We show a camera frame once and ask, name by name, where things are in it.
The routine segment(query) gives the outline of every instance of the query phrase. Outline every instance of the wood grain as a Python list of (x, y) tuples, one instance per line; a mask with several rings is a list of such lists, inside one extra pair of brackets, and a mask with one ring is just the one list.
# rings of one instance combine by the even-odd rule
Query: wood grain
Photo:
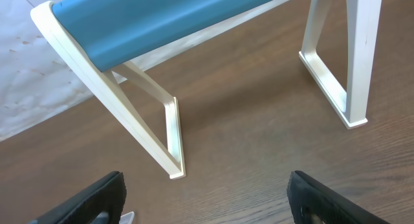
[[(303, 170), (391, 223), (414, 213), (414, 0), (384, 0), (368, 124), (346, 130), (298, 58), (310, 0), (293, 0), (148, 74), (179, 99), (187, 177), (176, 181), (91, 98), (0, 143), (0, 223), (26, 223), (112, 170), (135, 223), (292, 223)], [(318, 51), (346, 84), (345, 0)], [(166, 143), (162, 104), (127, 96)]]

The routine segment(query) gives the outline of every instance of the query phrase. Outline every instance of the white frame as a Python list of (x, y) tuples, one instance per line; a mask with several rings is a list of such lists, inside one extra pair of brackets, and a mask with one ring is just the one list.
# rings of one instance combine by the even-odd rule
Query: white frame
[(348, 129), (365, 124), (381, 0), (347, 0), (347, 91), (316, 53), (332, 0), (312, 0), (299, 56)]
[[(51, 9), (53, 4), (52, 1), (47, 1), (32, 9), (30, 13), (33, 22), (46, 40), (102, 104), (169, 173), (171, 179), (184, 177), (186, 171), (177, 99), (132, 62), (125, 62), (123, 65), (104, 73), (100, 72), (90, 61), (85, 51), (55, 18)], [(112, 71), (130, 79), (164, 104), (168, 150), (136, 112), (116, 82)]]

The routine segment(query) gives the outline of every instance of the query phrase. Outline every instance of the blue fabric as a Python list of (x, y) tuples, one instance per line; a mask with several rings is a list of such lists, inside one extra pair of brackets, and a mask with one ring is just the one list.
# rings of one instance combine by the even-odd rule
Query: blue fabric
[(52, 10), (104, 72), (269, 1), (64, 0)]

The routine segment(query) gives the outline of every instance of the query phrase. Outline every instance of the blue curved surface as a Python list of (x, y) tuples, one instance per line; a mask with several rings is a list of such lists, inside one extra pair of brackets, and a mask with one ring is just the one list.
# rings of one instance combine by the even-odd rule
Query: blue curved surface
[(269, 1), (64, 0), (52, 11), (104, 72)]

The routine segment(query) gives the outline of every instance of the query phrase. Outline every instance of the white textured backdrop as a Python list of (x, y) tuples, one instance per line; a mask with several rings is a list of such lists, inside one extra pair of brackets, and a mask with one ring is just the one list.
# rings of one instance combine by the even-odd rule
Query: white textured backdrop
[[(46, 42), (30, 10), (49, 0), (0, 0), (0, 140), (92, 96)], [(284, 0), (275, 0), (133, 60), (146, 70), (235, 27)]]

